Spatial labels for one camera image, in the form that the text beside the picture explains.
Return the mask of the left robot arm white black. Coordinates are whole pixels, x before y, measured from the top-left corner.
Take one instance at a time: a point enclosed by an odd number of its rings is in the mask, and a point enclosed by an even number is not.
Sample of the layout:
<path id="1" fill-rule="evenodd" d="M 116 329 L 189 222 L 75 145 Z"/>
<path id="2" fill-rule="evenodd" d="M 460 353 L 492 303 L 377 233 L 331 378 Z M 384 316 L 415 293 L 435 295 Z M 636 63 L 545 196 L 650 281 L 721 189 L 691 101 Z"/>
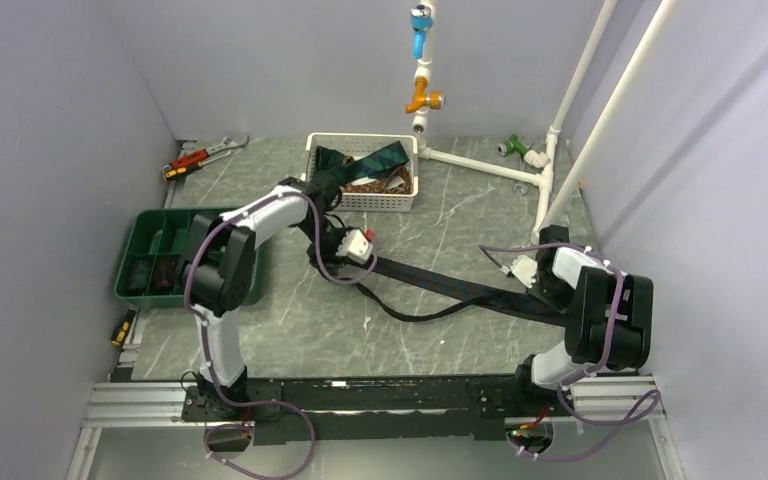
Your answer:
<path id="1" fill-rule="evenodd" d="M 194 218 L 177 275 L 198 329 L 199 378 L 210 391 L 208 407 L 221 419 L 239 417 L 249 399 L 239 326 L 227 315 L 249 294 L 260 247 L 283 230 L 297 228 L 311 243 L 314 266 L 337 284 L 343 281 L 335 272 L 341 265 L 375 263 L 374 244 L 363 230 L 327 219 L 341 198 L 340 187 L 327 176 L 309 181 L 288 177 L 244 207 Z"/>

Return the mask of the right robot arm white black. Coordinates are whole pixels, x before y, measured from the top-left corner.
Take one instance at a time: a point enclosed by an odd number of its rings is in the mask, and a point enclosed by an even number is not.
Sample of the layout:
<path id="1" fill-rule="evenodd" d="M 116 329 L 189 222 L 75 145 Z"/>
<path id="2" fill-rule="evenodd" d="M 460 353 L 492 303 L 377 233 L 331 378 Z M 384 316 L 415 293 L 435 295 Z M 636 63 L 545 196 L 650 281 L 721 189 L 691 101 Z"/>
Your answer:
<path id="1" fill-rule="evenodd" d="M 534 415 L 549 389 L 568 386 L 603 370 L 639 369 L 650 356 L 654 283 L 628 274 L 587 247 L 570 243 L 566 227 L 538 234 L 537 292 L 565 316 L 563 340 L 531 361 L 531 377 L 511 388 L 517 411 Z"/>

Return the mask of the navy brown striped tie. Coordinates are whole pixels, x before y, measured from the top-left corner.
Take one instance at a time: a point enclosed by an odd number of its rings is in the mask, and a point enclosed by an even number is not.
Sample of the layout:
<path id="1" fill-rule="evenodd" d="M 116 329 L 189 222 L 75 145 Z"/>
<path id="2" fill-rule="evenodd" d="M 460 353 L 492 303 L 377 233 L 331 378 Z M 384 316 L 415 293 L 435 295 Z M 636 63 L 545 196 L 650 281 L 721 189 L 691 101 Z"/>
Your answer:
<path id="1" fill-rule="evenodd" d="M 361 294 L 373 300 L 390 317 L 401 322 L 431 322 L 454 315 L 467 308 L 477 307 L 552 326 L 564 327 L 567 324 L 566 315 L 562 310 L 529 293 L 518 293 L 461 280 L 383 257 L 378 258 L 372 272 L 409 286 L 457 300 L 456 303 L 438 312 L 423 315 L 407 314 L 386 304 L 365 285 L 361 283 L 355 285 Z"/>

